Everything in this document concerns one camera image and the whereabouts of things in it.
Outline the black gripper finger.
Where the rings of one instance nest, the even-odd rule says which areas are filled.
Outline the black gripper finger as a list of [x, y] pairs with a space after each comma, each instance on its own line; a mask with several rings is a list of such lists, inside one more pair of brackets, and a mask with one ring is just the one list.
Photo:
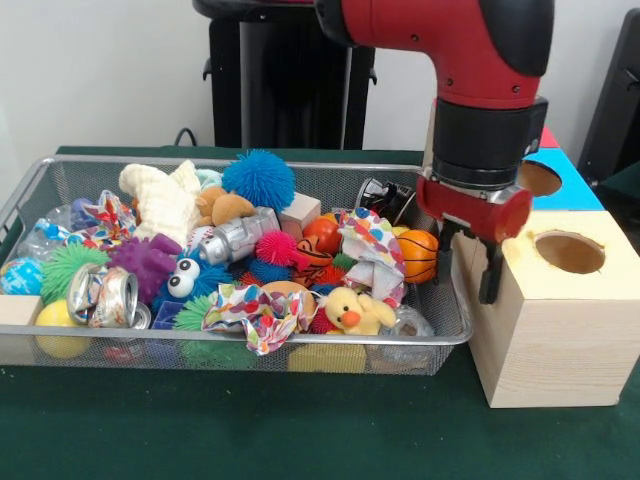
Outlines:
[[485, 247], [487, 266], [482, 273], [479, 286], [479, 301], [481, 304], [494, 304], [498, 298], [499, 286], [503, 269], [503, 252], [498, 244], [481, 240]]
[[458, 227], [450, 220], [444, 220], [439, 232], [439, 247], [437, 253], [437, 281], [447, 283], [451, 276], [453, 261], [452, 240], [458, 231]]

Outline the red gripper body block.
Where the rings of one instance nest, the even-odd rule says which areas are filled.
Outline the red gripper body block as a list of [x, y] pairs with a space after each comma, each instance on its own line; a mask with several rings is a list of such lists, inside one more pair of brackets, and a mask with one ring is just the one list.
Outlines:
[[426, 177], [418, 178], [416, 196], [427, 215], [465, 227], [493, 244], [517, 237], [533, 205], [532, 193], [518, 185], [486, 192], [461, 189]]

